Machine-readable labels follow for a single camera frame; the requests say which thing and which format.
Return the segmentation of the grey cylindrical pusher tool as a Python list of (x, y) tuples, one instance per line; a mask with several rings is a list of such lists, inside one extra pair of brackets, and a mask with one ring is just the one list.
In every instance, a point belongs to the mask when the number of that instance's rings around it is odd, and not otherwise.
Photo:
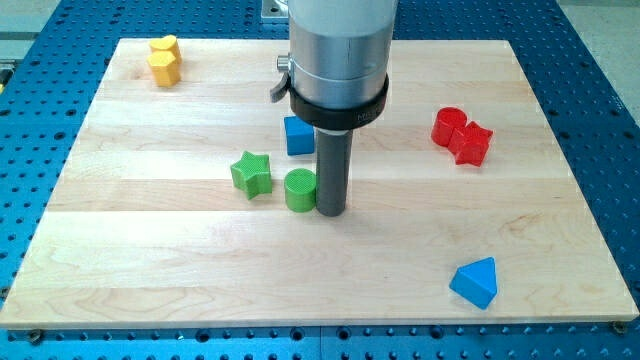
[(345, 210), (352, 134), (352, 131), (318, 130), (316, 208), (324, 216), (339, 216)]

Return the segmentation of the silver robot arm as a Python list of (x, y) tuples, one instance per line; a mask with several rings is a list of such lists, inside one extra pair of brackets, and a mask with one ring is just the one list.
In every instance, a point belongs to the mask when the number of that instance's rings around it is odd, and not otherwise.
[(316, 131), (316, 208), (346, 206), (352, 134), (384, 110), (397, 0), (289, 0), (289, 52), (270, 96)]

